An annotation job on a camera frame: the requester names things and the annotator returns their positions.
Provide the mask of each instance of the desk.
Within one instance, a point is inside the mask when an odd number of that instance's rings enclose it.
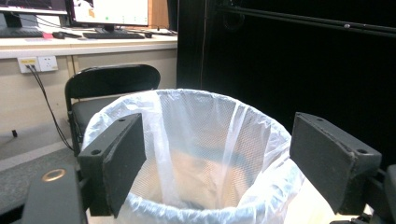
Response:
[[[56,119],[67,119],[64,85],[76,72],[91,66],[145,63],[161,73],[159,89],[176,87],[177,38],[77,40],[18,38],[0,43],[0,134],[52,122],[49,109],[31,74],[22,74],[17,58],[56,56],[58,70],[40,72]]]

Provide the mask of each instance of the floor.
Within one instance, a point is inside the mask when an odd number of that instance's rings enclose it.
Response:
[[[68,124],[57,120],[71,144]],[[40,171],[62,163],[76,164],[72,150],[56,132],[54,123],[0,133],[0,211],[24,202],[30,181]]]

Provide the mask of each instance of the perforated bin liner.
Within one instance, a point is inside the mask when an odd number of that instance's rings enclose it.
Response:
[[[133,113],[142,113],[147,160],[117,222],[283,223],[304,176],[274,119],[207,91],[145,91],[95,114],[82,147]]]

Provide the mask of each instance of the power socket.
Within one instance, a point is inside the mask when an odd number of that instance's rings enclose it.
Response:
[[[55,56],[42,56],[37,57],[38,64],[40,65],[41,72],[56,71],[58,64],[56,63]]]
[[[30,69],[26,67],[27,65],[34,66],[37,72],[40,71],[37,57],[18,58],[18,64],[20,65],[21,73],[31,73]]]

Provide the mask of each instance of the black chair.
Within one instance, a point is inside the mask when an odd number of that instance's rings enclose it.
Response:
[[[91,67],[72,76],[66,83],[64,95],[75,156],[80,152],[88,122],[95,113],[120,95],[156,90],[160,80],[158,70],[146,64]]]

